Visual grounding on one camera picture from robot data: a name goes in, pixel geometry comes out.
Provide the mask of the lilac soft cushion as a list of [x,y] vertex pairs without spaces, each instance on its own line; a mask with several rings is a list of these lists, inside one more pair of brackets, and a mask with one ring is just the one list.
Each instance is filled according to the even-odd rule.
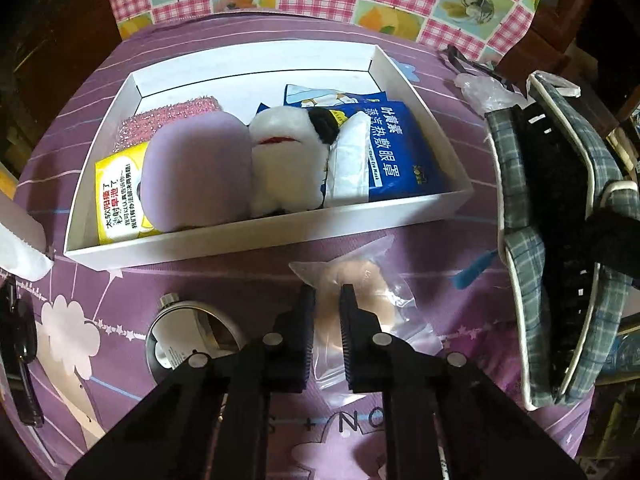
[[246,219],[252,196],[247,125],[226,112],[164,125],[146,149],[139,188],[146,218],[163,233]]

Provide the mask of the pink bubble wrap pouch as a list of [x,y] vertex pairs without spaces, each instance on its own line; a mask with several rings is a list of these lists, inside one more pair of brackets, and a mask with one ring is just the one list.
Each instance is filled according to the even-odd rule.
[[177,120],[210,112],[219,112],[222,107],[213,96],[200,96],[189,101],[169,104],[125,119],[118,127],[112,153],[149,142],[163,126]]

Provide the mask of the white dog plush toy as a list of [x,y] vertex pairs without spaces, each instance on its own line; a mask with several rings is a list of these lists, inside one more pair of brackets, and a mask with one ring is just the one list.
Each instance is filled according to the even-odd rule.
[[335,116],[323,107],[270,107],[255,115],[248,132],[253,164],[250,215],[320,208],[330,147],[340,133]]

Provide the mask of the white paper bag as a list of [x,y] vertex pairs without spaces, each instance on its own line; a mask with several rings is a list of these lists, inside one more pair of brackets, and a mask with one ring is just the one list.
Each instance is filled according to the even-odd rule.
[[26,210],[0,196],[0,266],[22,280],[36,282],[52,269],[43,226]]

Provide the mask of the round metal tin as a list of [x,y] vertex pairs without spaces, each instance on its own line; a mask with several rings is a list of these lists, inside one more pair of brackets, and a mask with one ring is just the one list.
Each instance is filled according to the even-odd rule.
[[156,384],[192,353],[211,358],[239,352],[247,338],[230,316],[175,292],[160,297],[160,306],[145,336],[145,362]]

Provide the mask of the black sunglasses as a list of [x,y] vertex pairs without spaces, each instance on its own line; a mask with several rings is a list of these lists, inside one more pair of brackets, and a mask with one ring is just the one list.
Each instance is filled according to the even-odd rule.
[[37,350],[32,305],[18,296],[15,276],[9,274],[1,285],[1,359],[18,417],[23,425],[34,428],[44,424],[28,369]]

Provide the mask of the white cardboard box tray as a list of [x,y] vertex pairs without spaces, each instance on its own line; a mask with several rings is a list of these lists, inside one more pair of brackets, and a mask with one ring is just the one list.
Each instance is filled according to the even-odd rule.
[[374,44],[277,40],[129,74],[94,136],[64,252],[101,271],[445,219],[472,183]]

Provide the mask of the clear plastic bag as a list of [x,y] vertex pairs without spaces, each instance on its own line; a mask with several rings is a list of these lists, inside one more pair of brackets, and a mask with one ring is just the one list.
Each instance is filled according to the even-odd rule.
[[454,85],[461,91],[463,99],[480,116],[514,106],[527,106],[524,96],[508,90],[492,77],[457,74]]

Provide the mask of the small blue sachet pack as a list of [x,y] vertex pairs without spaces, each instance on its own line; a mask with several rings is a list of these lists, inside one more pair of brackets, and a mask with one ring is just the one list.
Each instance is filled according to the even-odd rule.
[[387,102],[387,94],[374,92],[359,94],[334,89],[318,89],[287,84],[284,89],[283,104],[295,107],[332,107],[352,103]]

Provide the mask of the white eye mask sachet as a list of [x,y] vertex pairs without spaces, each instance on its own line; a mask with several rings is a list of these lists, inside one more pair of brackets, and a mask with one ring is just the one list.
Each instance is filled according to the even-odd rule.
[[341,125],[326,166],[324,208],[367,203],[371,119],[357,112]]

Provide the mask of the clear bag beige sponge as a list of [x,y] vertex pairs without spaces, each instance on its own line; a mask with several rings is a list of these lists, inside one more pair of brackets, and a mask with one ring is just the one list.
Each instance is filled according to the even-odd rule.
[[354,288],[358,307],[374,313],[384,333],[430,356],[442,350],[409,285],[387,259],[394,241],[393,235],[386,235],[328,262],[290,264],[293,273],[316,291],[311,370],[323,399],[334,408],[361,398],[350,392],[345,376],[338,313],[343,285]]

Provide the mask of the yellow wet wipes pack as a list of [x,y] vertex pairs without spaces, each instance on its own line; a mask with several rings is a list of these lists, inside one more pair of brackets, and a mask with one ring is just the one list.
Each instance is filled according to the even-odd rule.
[[94,165],[96,226],[101,245],[158,234],[143,212],[139,188],[149,143],[126,148]]

